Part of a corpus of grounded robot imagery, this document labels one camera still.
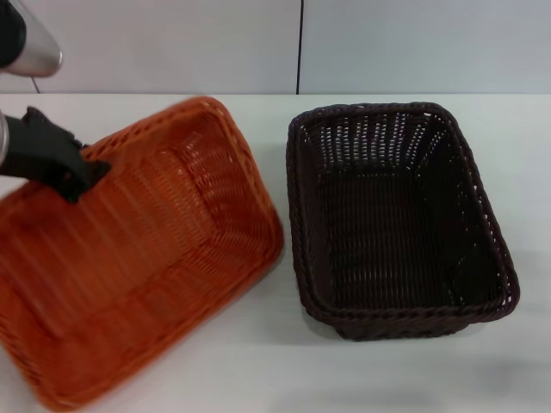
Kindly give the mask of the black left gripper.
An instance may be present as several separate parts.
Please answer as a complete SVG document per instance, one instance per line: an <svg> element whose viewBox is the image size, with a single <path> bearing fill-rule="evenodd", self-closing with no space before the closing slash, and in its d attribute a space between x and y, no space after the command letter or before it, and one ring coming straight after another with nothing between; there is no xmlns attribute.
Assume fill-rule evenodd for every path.
<svg viewBox="0 0 551 413"><path fill-rule="evenodd" d="M41 182L69 203L77 203L110 171L108 162L85 162L82 148L73 133L37 108L27 107L20 119L1 115L1 174Z"/></svg>

